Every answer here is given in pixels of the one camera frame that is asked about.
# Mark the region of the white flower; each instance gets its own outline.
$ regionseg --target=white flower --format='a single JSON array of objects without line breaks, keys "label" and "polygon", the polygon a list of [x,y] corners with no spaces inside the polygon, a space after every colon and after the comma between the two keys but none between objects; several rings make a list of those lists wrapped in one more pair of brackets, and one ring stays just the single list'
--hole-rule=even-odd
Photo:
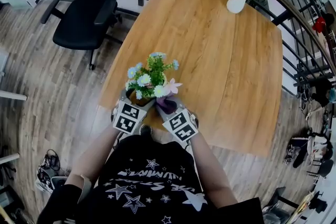
[{"label": "white flower", "polygon": [[140,78],[138,78],[137,82],[140,87],[144,87],[145,84],[151,82],[151,77],[148,74],[143,74]]},{"label": "white flower", "polygon": [[154,95],[155,95],[155,97],[158,97],[158,98],[166,95],[166,91],[165,91],[165,89],[163,88],[162,85],[155,86]]},{"label": "white flower", "polygon": [[126,90],[128,91],[129,88],[130,88],[130,85],[132,85],[134,83],[135,83],[135,80],[128,80],[128,81],[126,81],[126,83],[125,83]]}]

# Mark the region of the flower pot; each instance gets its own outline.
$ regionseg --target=flower pot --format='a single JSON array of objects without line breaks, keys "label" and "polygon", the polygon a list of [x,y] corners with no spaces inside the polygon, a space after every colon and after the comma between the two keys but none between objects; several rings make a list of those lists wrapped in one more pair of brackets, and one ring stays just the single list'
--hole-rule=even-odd
[{"label": "flower pot", "polygon": [[227,9],[232,13],[239,13],[244,8],[246,0],[228,0],[226,3]]}]

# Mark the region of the shoe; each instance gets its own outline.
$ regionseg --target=shoe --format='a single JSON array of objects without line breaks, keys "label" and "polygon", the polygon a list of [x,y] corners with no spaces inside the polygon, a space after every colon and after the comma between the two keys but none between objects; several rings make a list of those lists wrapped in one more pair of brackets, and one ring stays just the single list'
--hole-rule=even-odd
[{"label": "shoe", "polygon": [[149,137],[152,137],[152,127],[150,127],[149,125],[145,125],[145,124],[142,124],[141,127],[140,127],[140,135],[143,135],[143,136],[149,136]]}]

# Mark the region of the desk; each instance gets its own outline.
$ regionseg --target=desk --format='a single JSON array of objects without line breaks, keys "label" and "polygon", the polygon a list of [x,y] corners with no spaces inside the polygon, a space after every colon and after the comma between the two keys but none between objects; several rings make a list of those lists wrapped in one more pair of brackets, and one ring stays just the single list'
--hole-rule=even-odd
[{"label": "desk", "polygon": [[[99,104],[112,109],[127,70],[161,51],[180,63],[167,78],[183,83],[178,96],[197,114],[209,144],[267,156],[281,97],[281,32],[250,6],[236,15],[226,2],[149,0],[112,64]],[[163,128],[154,108],[145,122]]]}]

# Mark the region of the star print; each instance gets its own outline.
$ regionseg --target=star print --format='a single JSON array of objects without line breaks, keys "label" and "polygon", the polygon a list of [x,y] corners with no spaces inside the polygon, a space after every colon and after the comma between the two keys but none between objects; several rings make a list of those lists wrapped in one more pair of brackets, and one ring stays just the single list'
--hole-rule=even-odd
[{"label": "star print", "polygon": [[128,202],[126,202],[126,204],[124,204],[122,207],[130,207],[132,212],[134,214],[136,214],[136,211],[138,210],[138,207],[146,207],[146,205],[144,205],[142,202],[140,202],[140,196],[137,196],[135,198],[132,198],[130,196],[128,196],[127,194],[125,194],[125,197],[127,199]]},{"label": "star print", "polygon": [[168,195],[162,195],[161,198],[162,201],[164,201],[164,203],[166,204],[168,201],[170,201],[169,196]]},{"label": "star print", "polygon": [[156,166],[159,166],[159,164],[157,164],[157,163],[155,162],[155,159],[152,160],[152,161],[150,161],[150,160],[148,159],[147,162],[148,162],[148,164],[147,164],[146,167],[150,167],[150,168],[152,168],[153,170],[155,170],[155,167],[156,167]]},{"label": "star print", "polygon": [[171,218],[171,217],[166,217],[166,216],[164,216],[164,219],[162,219],[161,221],[163,222],[163,224],[170,224],[170,223],[172,223],[172,222],[170,221],[170,218]]},{"label": "star print", "polygon": [[208,202],[204,199],[204,193],[193,194],[188,190],[184,190],[188,200],[184,201],[183,204],[193,205],[197,212],[199,212],[202,208],[203,204],[208,204]]},{"label": "star print", "polygon": [[111,188],[109,190],[106,190],[105,192],[106,193],[113,193],[114,192],[117,200],[120,198],[120,196],[123,193],[132,193],[131,191],[129,191],[127,189],[128,186],[120,187],[118,184],[116,184],[115,186],[116,186],[115,188]]}]

